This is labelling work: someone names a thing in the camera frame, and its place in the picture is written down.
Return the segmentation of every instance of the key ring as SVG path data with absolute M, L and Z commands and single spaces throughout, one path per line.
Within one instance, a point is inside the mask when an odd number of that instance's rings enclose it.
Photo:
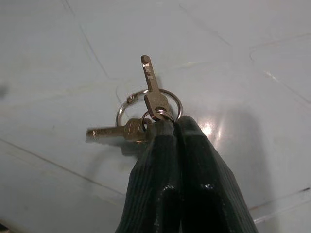
M 175 123 L 174 118 L 167 111 L 165 111 L 163 109 L 156 109 L 156 112 L 163 115 L 167 120 L 171 121 L 172 123 Z M 145 124 L 144 124 L 144 120 L 145 120 L 146 116 L 148 116 L 148 115 L 149 115 L 149 112 L 147 111 L 141 117 L 141 125 L 142 125 L 142 129 L 144 130 L 144 132 L 147 131 Z
M 141 91 L 138 91 L 138 92 L 136 92 L 136 93 L 131 94 L 129 97 L 126 98 L 126 102 L 124 102 L 124 103 L 122 104 L 122 106 L 119 108 L 118 113 L 117 113 L 117 116 L 116 116 L 116 124 L 117 124 L 117 126 L 121 126 L 121 125 L 122 125 L 122 123 L 121 123 L 121 118 L 122 118 L 122 115 L 123 115 L 123 113 L 124 113 L 124 110 L 125 110 L 129 105 L 135 103 L 135 102 L 138 100 L 138 98 L 139 98 L 140 95 L 146 94 L 146 93 L 148 93 L 148 92 L 149 92 L 148 89 L 141 90 Z M 175 101 L 175 103 L 176 103 L 176 105 L 177 105 L 177 108 L 178 108 L 178 114 L 177 114 L 176 120 L 180 119 L 180 117 L 181 117 L 182 114 L 183 114 L 183 105 L 181 104 L 180 99 L 179 99 L 174 93 L 172 93 L 172 92 L 170 92 L 170 91 L 167 91 L 167 90 L 164 90 L 164 89 L 160 89 L 160 92 L 161 92 L 161 93 L 164 93 L 164 94 L 167 94 L 168 96 L 170 96 L 170 97 Z M 170 120 L 170 119 L 173 119 L 172 116 L 170 116 L 166 111 L 164 111 L 164 110 L 162 110 L 162 109 L 158 109 L 157 111 L 158 111 L 158 113 L 162 114 L 162 115 L 163 115 L 164 117 L 166 117 L 167 119 L 169 119 L 169 120 Z

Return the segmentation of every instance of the white surface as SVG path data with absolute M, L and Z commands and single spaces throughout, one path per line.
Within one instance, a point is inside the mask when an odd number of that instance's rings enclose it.
M 309 232 L 311 2 L 0 1 L 0 221 L 112 233 L 135 158 L 85 142 L 146 87 L 183 102 L 261 233 Z M 140 116 L 140 103 L 127 115 Z

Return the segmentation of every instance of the key blade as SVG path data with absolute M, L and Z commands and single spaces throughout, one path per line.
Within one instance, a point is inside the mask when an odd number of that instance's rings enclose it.
M 164 116 L 159 114 L 156 110 L 162 109 L 169 113 L 170 106 L 166 96 L 161 94 L 159 90 L 150 57 L 143 55 L 141 57 L 141 63 L 149 90 L 144 96 L 148 112 L 153 120 L 165 120 Z
M 104 137 L 123 137 L 124 126 L 109 127 L 109 128 L 92 128 L 86 132 L 86 137 L 89 139 L 98 139 Z
M 156 76 L 154 73 L 154 69 L 152 67 L 151 59 L 147 55 L 142 55 L 141 57 L 142 68 L 145 73 L 148 90 L 150 92 L 160 92 L 159 87 L 157 85 Z

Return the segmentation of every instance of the key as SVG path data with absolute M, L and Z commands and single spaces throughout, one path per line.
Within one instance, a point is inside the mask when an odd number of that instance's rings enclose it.
M 141 57 L 141 63 L 149 90 L 149 92 L 144 96 L 144 99 L 150 117 L 153 120 L 166 120 L 163 115 L 157 112 L 157 109 L 165 110 L 167 113 L 170 113 L 169 102 L 159 90 L 150 57 L 143 55 Z
M 150 119 L 144 119 L 144 124 L 151 125 Z M 124 137 L 128 141 L 146 142 L 146 132 L 142 129 L 141 119 L 129 119 L 126 125 L 88 129 L 86 136 L 91 139 L 100 139 L 105 137 Z

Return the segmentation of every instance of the keychain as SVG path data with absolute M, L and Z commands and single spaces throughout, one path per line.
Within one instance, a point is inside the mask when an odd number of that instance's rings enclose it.
M 150 57 L 141 63 L 148 89 L 127 98 L 116 127 L 86 132 L 94 141 L 122 136 L 148 144 L 131 171 L 116 233 L 257 233 L 232 171 L 197 123 L 182 116 L 179 98 L 158 88 Z M 175 101 L 176 118 L 164 94 Z M 122 126 L 124 110 L 141 95 L 148 111 Z

